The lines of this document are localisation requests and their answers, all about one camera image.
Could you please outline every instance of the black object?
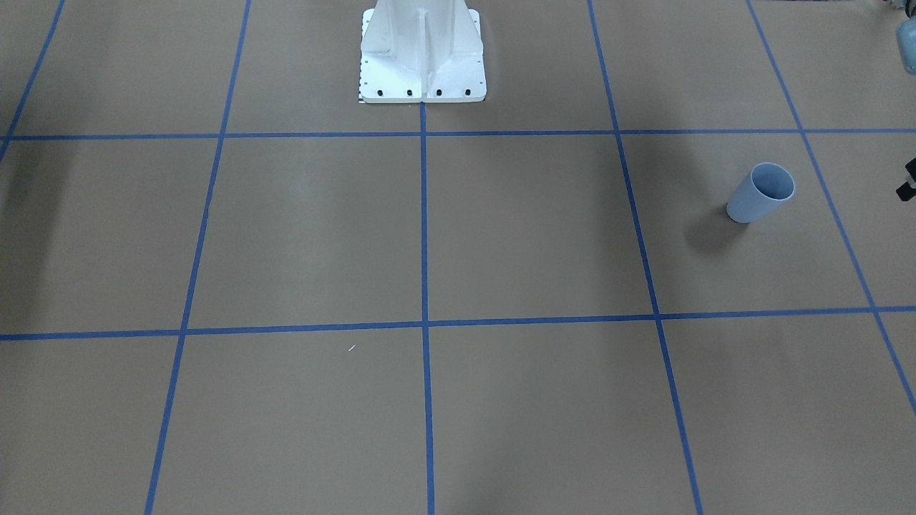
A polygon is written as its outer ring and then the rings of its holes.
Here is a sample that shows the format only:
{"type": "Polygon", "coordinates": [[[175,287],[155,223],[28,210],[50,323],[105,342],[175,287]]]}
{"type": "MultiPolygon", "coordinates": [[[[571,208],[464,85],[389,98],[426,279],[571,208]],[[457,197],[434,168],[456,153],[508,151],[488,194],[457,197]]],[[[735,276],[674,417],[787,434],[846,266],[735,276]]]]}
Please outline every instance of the black object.
{"type": "MultiPolygon", "coordinates": [[[[910,174],[910,178],[916,181],[916,159],[907,163],[907,173],[910,174]]],[[[913,188],[910,185],[910,181],[906,181],[897,189],[897,196],[904,202],[907,202],[909,199],[916,197],[916,188],[913,188]]]]}

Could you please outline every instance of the gray square tile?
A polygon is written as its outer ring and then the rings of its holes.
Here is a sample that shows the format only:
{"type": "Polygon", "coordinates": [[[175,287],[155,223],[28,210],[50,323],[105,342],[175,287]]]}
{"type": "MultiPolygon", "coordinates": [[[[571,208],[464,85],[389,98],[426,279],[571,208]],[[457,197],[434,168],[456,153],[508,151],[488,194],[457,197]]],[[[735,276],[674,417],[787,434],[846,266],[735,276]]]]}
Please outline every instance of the gray square tile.
{"type": "Polygon", "coordinates": [[[588,4],[467,4],[480,13],[486,100],[430,105],[430,130],[612,128],[588,4]]]}
{"type": "Polygon", "coordinates": [[[225,143],[193,326],[419,318],[417,138],[225,143]]]}
{"type": "Polygon", "coordinates": [[[916,511],[916,422],[870,314],[665,328],[706,513],[916,511]]]}
{"type": "Polygon", "coordinates": [[[897,359],[903,367],[910,388],[916,388],[916,337],[913,337],[912,327],[916,323],[916,313],[890,312],[882,313],[881,321],[888,331],[890,341],[894,345],[897,359]]]}
{"type": "Polygon", "coordinates": [[[624,145],[663,312],[867,305],[801,137],[633,136],[624,145]],[[725,204],[762,161],[792,173],[795,196],[756,222],[732,222],[725,204]]]}
{"type": "Polygon", "coordinates": [[[613,137],[428,145],[432,318],[651,312],[613,137]]]}
{"type": "Polygon", "coordinates": [[[912,135],[810,135],[821,173],[875,302],[916,304],[909,286],[916,206],[894,192],[916,157],[912,135]]]}
{"type": "Polygon", "coordinates": [[[436,512],[692,513],[653,323],[431,332],[436,512]]]}
{"type": "Polygon", "coordinates": [[[416,131],[416,104],[359,104],[360,27],[372,0],[258,0],[251,7],[229,129],[416,131]]]}
{"type": "Polygon", "coordinates": [[[621,128],[795,127],[744,2],[599,1],[595,18],[621,128]]]}
{"type": "Polygon", "coordinates": [[[216,132],[243,2],[68,2],[17,134],[216,132]]]}
{"type": "Polygon", "coordinates": [[[58,0],[0,2],[0,131],[13,121],[28,77],[45,44],[58,0]]]}
{"type": "Polygon", "coordinates": [[[0,332],[178,327],[214,146],[13,143],[0,166],[0,332]]]}
{"type": "Polygon", "coordinates": [[[754,2],[806,127],[913,126],[916,81],[900,63],[888,2],[754,2]]]}
{"type": "Polygon", "coordinates": [[[3,513],[142,513],[175,338],[0,345],[3,513]]]}
{"type": "Polygon", "coordinates": [[[426,513],[422,357],[419,330],[189,338],[156,513],[426,513]]]}

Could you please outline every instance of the plastic cup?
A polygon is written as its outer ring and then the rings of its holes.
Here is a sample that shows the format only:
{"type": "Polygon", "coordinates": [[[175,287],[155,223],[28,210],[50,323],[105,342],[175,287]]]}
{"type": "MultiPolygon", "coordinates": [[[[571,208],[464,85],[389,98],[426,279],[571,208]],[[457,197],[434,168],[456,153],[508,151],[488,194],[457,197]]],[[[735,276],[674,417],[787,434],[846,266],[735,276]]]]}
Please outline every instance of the plastic cup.
{"type": "Polygon", "coordinates": [[[728,216],[747,224],[759,219],[795,194],[795,180],[776,163],[760,163],[748,173],[728,200],[728,216]]]}

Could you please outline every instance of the cup opening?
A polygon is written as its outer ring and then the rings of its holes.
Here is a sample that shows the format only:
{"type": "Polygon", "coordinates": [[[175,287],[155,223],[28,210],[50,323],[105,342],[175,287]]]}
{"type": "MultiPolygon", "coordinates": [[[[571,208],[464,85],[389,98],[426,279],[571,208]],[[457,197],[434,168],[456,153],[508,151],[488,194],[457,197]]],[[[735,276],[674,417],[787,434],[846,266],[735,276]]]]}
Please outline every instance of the cup opening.
{"type": "Polygon", "coordinates": [[[776,201],[789,199],[795,193],[795,180],[776,163],[760,163],[751,171],[751,181],[758,192],[776,201]]]}

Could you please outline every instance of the white mounting plate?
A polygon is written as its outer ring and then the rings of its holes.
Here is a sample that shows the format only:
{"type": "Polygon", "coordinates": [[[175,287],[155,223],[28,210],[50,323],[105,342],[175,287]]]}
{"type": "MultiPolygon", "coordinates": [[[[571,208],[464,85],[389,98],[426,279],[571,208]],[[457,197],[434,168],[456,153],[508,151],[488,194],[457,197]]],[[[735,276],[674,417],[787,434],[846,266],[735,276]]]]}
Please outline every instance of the white mounting plate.
{"type": "MultiPolygon", "coordinates": [[[[363,13],[362,35],[369,27],[375,9],[363,13]]],[[[474,28],[480,34],[480,13],[468,9],[474,28]]],[[[359,64],[359,102],[364,104],[411,104],[425,102],[480,102],[486,98],[484,59],[453,57],[436,73],[430,91],[422,93],[422,79],[416,73],[390,66],[376,56],[362,54],[359,64]]]]}

